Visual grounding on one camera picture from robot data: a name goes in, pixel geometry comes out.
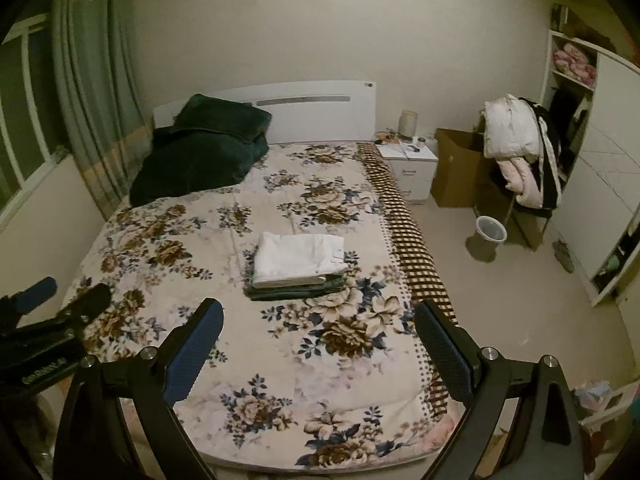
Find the white pants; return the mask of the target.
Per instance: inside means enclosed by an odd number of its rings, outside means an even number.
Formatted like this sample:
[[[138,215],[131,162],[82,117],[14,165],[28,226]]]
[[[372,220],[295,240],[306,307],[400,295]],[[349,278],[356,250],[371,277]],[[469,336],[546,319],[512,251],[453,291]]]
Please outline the white pants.
[[[343,237],[262,232],[254,259],[253,285],[278,288],[320,284],[347,268]]]

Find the green curtain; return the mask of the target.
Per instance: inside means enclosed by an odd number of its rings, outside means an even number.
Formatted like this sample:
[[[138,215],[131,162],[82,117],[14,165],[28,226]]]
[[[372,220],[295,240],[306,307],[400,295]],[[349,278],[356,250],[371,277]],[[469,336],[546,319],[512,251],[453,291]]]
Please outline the green curtain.
[[[53,0],[56,91],[81,177],[104,218],[151,151],[136,68],[132,0]]]

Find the floral bed blanket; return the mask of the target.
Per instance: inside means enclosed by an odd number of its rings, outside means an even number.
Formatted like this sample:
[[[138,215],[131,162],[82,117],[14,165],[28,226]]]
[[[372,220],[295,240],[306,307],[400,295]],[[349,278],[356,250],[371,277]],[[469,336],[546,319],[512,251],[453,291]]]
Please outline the floral bed blanket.
[[[371,143],[276,144],[226,188],[120,206],[66,299],[111,289],[102,361],[157,346],[207,298],[224,327],[175,410],[216,464],[349,472],[433,456],[457,425],[414,328],[450,300]]]

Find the dark green blanket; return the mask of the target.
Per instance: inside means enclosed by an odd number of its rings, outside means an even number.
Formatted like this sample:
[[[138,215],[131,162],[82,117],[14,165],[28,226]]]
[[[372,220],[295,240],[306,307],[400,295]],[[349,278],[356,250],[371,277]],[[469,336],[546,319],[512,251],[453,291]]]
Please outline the dark green blanket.
[[[171,126],[153,131],[152,151],[130,188],[130,205],[242,182],[268,153],[271,119],[250,104],[194,94]]]

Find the wooden chair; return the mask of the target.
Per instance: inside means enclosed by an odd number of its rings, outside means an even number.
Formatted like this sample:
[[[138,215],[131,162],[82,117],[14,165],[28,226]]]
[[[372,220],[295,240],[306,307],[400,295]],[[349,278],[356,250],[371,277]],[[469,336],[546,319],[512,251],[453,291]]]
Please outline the wooden chair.
[[[477,185],[473,210],[477,217],[500,221],[508,231],[509,243],[518,243],[533,252],[544,242],[553,214],[552,209],[520,205],[515,194],[506,188],[506,179],[496,164],[489,167],[487,176]]]

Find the white waste bin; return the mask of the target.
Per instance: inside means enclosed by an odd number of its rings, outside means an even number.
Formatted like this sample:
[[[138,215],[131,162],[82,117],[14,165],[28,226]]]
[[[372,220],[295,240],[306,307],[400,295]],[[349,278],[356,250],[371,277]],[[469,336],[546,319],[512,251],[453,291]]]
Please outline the white waste bin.
[[[506,241],[506,227],[497,219],[479,216],[475,223],[475,258],[483,262],[494,261],[498,247]]]

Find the pink garment on chair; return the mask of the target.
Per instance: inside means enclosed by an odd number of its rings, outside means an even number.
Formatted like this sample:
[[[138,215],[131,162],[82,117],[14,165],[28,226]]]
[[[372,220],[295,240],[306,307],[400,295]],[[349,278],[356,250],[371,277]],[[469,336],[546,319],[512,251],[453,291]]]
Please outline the pink garment on chair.
[[[515,195],[516,201],[530,209],[542,208],[542,195],[529,163],[523,157],[499,160],[498,166],[506,179],[506,189]]]

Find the black garment on chair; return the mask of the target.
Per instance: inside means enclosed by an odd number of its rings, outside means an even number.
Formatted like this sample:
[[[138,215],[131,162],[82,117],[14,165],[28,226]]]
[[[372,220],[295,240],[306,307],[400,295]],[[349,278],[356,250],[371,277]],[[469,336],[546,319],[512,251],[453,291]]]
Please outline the black garment on chair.
[[[534,180],[542,199],[542,209],[555,209],[561,205],[562,183],[558,165],[559,143],[550,136],[548,112],[540,104],[521,98],[535,116],[539,133],[540,154],[536,162],[530,164]]]

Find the white headboard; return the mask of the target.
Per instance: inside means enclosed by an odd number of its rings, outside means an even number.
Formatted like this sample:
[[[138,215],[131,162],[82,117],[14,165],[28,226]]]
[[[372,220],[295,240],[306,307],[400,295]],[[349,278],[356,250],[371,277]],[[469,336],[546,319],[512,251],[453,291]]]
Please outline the white headboard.
[[[210,96],[270,113],[270,144],[360,142],[375,134],[376,84],[371,81],[279,82],[214,91]]]

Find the brown cardboard box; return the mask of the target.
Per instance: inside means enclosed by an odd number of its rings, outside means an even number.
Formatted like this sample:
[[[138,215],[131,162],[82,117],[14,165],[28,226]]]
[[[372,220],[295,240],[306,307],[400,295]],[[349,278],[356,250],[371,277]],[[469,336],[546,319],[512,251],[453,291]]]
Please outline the brown cardboard box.
[[[438,164],[431,194],[440,208],[471,208],[487,174],[480,133],[438,128]]]

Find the white nightstand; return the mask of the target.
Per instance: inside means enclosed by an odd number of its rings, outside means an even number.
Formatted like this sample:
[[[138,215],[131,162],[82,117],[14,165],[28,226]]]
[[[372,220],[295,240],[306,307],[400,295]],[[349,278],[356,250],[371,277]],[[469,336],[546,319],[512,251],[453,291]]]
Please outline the white nightstand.
[[[426,146],[408,143],[382,143],[375,147],[390,167],[407,202],[422,203],[431,195],[438,157]]]

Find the white jacket on chair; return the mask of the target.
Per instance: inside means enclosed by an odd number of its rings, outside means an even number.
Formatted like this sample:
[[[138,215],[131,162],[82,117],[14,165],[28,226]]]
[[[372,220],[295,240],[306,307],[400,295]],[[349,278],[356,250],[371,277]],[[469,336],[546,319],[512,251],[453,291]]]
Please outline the white jacket on chair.
[[[525,101],[506,94],[486,102],[483,117],[486,158],[535,160],[539,157],[541,145],[536,116]]]

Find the white table lamp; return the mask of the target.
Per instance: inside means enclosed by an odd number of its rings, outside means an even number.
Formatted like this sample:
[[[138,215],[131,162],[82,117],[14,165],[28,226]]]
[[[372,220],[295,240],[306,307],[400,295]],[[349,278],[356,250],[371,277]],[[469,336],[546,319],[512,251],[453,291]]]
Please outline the white table lamp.
[[[418,113],[413,110],[402,110],[398,120],[398,136],[411,140],[416,135]]]

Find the pink bedding in wardrobe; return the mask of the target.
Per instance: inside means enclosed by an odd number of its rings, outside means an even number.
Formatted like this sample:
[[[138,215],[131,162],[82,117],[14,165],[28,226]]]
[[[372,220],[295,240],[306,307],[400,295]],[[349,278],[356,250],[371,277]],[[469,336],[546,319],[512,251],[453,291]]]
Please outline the pink bedding in wardrobe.
[[[592,88],[597,79],[596,66],[592,65],[584,51],[571,42],[552,53],[555,68],[568,78],[572,78]]]

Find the window frame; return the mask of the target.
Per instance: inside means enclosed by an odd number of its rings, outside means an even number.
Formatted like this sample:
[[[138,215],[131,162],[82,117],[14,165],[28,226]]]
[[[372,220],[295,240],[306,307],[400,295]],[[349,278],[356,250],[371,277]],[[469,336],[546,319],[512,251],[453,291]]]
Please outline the window frame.
[[[1,223],[67,154],[54,81],[50,15],[18,20],[1,44]]]

